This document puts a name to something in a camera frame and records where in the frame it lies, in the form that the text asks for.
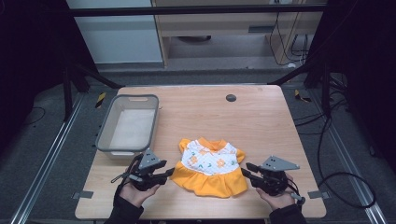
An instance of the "wooden table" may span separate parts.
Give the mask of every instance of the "wooden table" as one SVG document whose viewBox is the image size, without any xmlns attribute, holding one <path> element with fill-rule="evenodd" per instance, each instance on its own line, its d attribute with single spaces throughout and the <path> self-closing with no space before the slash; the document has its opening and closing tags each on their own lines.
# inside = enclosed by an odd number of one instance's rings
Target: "wooden table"
<svg viewBox="0 0 396 224">
<path fill-rule="evenodd" d="M 307 192 L 318 190 L 303 146 L 294 127 L 282 90 L 278 86 L 173 86 L 133 87 L 119 94 L 155 94 L 160 99 L 160 112 L 155 135 L 154 153 L 167 164 L 157 172 L 174 167 L 181 154 L 178 142 L 205 137 L 225 139 L 246 152 L 246 162 L 262 164 L 275 155 L 300 165 L 288 171 L 306 198 L 305 217 L 326 214 L 321 199 L 309 199 Z M 236 96 L 228 102 L 226 96 Z M 130 161 L 109 159 L 97 151 L 84 190 L 93 191 L 90 199 L 80 198 L 76 217 L 106 219 L 112 210 L 114 191 L 119 184 L 110 180 L 121 174 Z M 267 218 L 270 206 L 263 201 L 247 179 L 249 189 L 228 199 L 197 197 L 168 180 L 157 193 L 147 199 L 142 219 L 179 218 Z"/>
</svg>

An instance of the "orange doll dress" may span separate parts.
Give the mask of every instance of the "orange doll dress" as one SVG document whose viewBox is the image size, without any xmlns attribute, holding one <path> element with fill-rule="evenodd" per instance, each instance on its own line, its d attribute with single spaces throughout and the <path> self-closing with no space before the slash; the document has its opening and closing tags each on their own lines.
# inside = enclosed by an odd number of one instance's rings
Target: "orange doll dress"
<svg viewBox="0 0 396 224">
<path fill-rule="evenodd" d="M 207 141 L 203 137 L 191 141 L 182 139 L 181 161 L 170 177 L 184 189 L 198 196 L 229 198 L 248 189 L 239 163 L 245 152 L 224 140 Z"/>
</svg>

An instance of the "floor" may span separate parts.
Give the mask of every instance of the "floor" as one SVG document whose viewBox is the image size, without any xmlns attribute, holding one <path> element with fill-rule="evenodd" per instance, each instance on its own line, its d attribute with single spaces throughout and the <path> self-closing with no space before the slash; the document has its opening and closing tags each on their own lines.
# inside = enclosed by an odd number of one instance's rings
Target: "floor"
<svg viewBox="0 0 396 224">
<path fill-rule="evenodd" d="M 301 49 L 303 42 L 299 36 L 294 49 Z M 295 62 L 277 64 L 263 35 L 212 36 L 208 41 L 201 37 L 175 37 L 166 67 L 139 68 L 128 73 L 103 71 L 102 75 L 131 86 L 265 84 L 304 62 L 291 52 L 290 57 Z M 334 76 L 344 79 L 342 75 Z M 16 215 L 26 218 L 27 223 L 92 223 L 75 218 L 77 200 L 72 199 L 72 195 L 83 188 L 95 152 L 94 141 L 109 104 L 109 100 L 105 100 L 102 108 L 94 108 L 97 97 L 105 91 L 106 98 L 111 99 L 117 91 L 94 79 L 88 80 L 92 85 L 90 92 L 73 91 L 74 101 L 80 104 L 75 104 L 78 113 L 71 123 L 63 123 L 62 86 L 43 91 L 35 98 L 35 107 L 26 125 L 12 141 L 12 153 L 1 160 L 0 223 L 9 223 Z M 328 214 L 308 222 L 396 223 L 395 174 L 384 160 L 370 155 L 364 134 L 353 115 L 347 112 L 348 104 L 342 94 L 332 95 L 332 125 L 321 138 L 324 118 L 320 116 L 320 87 L 306 90 L 303 80 L 304 75 L 300 75 L 282 86 L 282 90 L 296 125 L 318 117 L 306 125 L 297 125 L 316 180 L 321 180 L 319 167 L 325 175 L 351 172 L 363 176 L 377 196 L 375 206 L 359 209 L 338 200 L 328 187 L 320 187 L 331 196 L 324 200 Z M 296 99 L 295 90 L 300 91 L 303 99 Z M 61 132 L 66 135 L 65 139 L 58 138 Z M 317 163 L 320 149 L 322 161 Z M 367 186 L 354 178 L 337 176 L 329 180 L 329 184 L 348 201 L 361 204 L 372 199 Z"/>
</svg>

